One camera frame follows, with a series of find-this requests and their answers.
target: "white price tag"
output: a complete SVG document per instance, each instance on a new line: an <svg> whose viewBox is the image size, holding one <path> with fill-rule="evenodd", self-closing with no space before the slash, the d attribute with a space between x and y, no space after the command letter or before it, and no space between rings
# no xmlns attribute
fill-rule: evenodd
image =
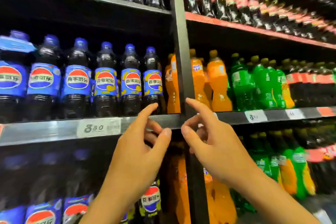
<svg viewBox="0 0 336 224"><path fill-rule="evenodd" d="M320 209L313 214L322 224L332 224L327 212L323 209Z"/></svg>
<svg viewBox="0 0 336 224"><path fill-rule="evenodd" d="M218 116L217 116L217 113L215 113L215 112L213 112L213 115L215 115L216 116L216 118L218 119Z"/></svg>
<svg viewBox="0 0 336 224"><path fill-rule="evenodd" d="M285 111L290 120L302 120L306 118L301 109L286 109Z"/></svg>
<svg viewBox="0 0 336 224"><path fill-rule="evenodd" d="M263 110L246 111L245 116L250 123L259 123L267 121L267 117Z"/></svg>
<svg viewBox="0 0 336 224"><path fill-rule="evenodd" d="M98 118L80 120L77 138L118 135L121 132L121 118Z"/></svg>

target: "store shelf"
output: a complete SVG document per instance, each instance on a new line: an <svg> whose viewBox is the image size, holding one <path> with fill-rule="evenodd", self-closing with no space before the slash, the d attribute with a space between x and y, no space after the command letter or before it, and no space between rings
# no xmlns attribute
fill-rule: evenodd
<svg viewBox="0 0 336 224"><path fill-rule="evenodd" d="M269 54L286 54L299 50L301 53L307 51L307 55L313 52L319 52L320 55L331 54L332 58L335 55L335 44L212 19L189 12L185 12L185 18L187 19L191 46L208 44L212 47L231 48L247 52L266 52Z"/></svg>
<svg viewBox="0 0 336 224"><path fill-rule="evenodd" d="M303 120L336 116L336 107L305 107L296 109L256 110L247 112L217 112L220 121L230 125L241 125L261 122Z"/></svg>
<svg viewBox="0 0 336 224"><path fill-rule="evenodd" d="M136 117L107 117L79 120L53 120L41 122L23 122L0 125L0 146L28 143L52 142L87 137L117 136L126 131ZM180 114L153 115L163 128L179 129L183 121ZM87 125L97 126L96 131L88 129Z"/></svg>
<svg viewBox="0 0 336 224"><path fill-rule="evenodd" d="M162 37L171 12L126 0L0 0L0 15L112 28Z"/></svg>

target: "fanta bottle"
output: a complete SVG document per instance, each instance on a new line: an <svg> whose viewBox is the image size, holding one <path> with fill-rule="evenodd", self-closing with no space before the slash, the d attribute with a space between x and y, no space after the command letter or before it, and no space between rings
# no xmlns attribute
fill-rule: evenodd
<svg viewBox="0 0 336 224"><path fill-rule="evenodd" d="M210 107L209 101L205 96L204 92L205 80L202 61L201 59L196 58L195 49L190 49L190 59L192 68L192 79L194 81L195 99L205 104L207 107Z"/></svg>
<svg viewBox="0 0 336 224"><path fill-rule="evenodd" d="M232 102L227 96L228 75L224 62L217 57L217 50L212 50L209 54L208 77L213 90L212 110L214 112L232 111Z"/></svg>
<svg viewBox="0 0 336 224"><path fill-rule="evenodd" d="M205 80L204 92L205 92L205 96L207 97L207 99L209 101L210 108L212 109L212 88L211 88L210 83L209 83L209 76L208 76L207 67L203 66L203 70L204 70L204 80Z"/></svg>
<svg viewBox="0 0 336 224"><path fill-rule="evenodd" d="M171 58L173 56L174 56L173 53L168 55L168 65L166 65L165 68L166 90L168 93L167 113L175 113L175 104L176 104L176 90L174 87L172 69L171 69Z"/></svg>
<svg viewBox="0 0 336 224"><path fill-rule="evenodd" d="M172 113L181 113L180 95L179 95L179 81L177 79L176 55L175 54L172 56L170 64L171 64L171 75L172 75L172 78L173 78L173 85L174 85L174 89L175 89L175 92L176 92L174 112L172 112Z"/></svg>

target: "pepsi logo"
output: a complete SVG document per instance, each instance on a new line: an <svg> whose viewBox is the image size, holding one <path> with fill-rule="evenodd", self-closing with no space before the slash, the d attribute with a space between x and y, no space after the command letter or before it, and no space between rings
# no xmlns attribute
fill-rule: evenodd
<svg viewBox="0 0 336 224"><path fill-rule="evenodd" d="M101 72L96 78L96 86L100 90L111 91L110 88L115 86L114 76L110 72Z"/></svg>
<svg viewBox="0 0 336 224"><path fill-rule="evenodd" d="M68 74L66 84L72 89L82 90L89 85L89 80L90 78L84 70L75 69Z"/></svg>
<svg viewBox="0 0 336 224"><path fill-rule="evenodd" d="M21 73L11 66L0 66L0 88L11 89L22 82Z"/></svg>
<svg viewBox="0 0 336 224"><path fill-rule="evenodd" d="M161 200L160 190L156 186L151 186L141 197L141 204L147 212L155 212Z"/></svg>
<svg viewBox="0 0 336 224"><path fill-rule="evenodd" d="M63 223L66 223L72 216L76 214L84 214L87 211L88 206L85 204L74 204L70 205L63 215Z"/></svg>
<svg viewBox="0 0 336 224"><path fill-rule="evenodd" d="M125 77L125 85L131 90L141 91L141 79L137 73L129 73Z"/></svg>
<svg viewBox="0 0 336 224"><path fill-rule="evenodd" d="M38 211L33 214L31 214L27 220L26 224L40 224L40 223L45 223L45 224L55 224L56 222L56 216L53 211L50 210L43 210L43 211Z"/></svg>
<svg viewBox="0 0 336 224"><path fill-rule="evenodd" d="M162 91L162 79L159 74L151 74L150 77L148 78L148 86L152 90L158 90Z"/></svg>
<svg viewBox="0 0 336 224"><path fill-rule="evenodd" d="M51 86L53 82L53 73L46 68L38 67L31 71L28 86L32 89L43 89Z"/></svg>

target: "vertical metal post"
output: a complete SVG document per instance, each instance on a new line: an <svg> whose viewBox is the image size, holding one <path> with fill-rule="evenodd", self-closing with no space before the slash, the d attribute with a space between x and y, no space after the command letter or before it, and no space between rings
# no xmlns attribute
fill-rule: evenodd
<svg viewBox="0 0 336 224"><path fill-rule="evenodd" d="M176 68L181 103L181 115L187 120L196 111L191 108L185 98L194 98L194 84L189 56L189 40L183 0L170 0L173 15L173 33L176 48ZM208 201L201 163L194 154L185 152L187 184L191 224L209 224Z"/></svg>

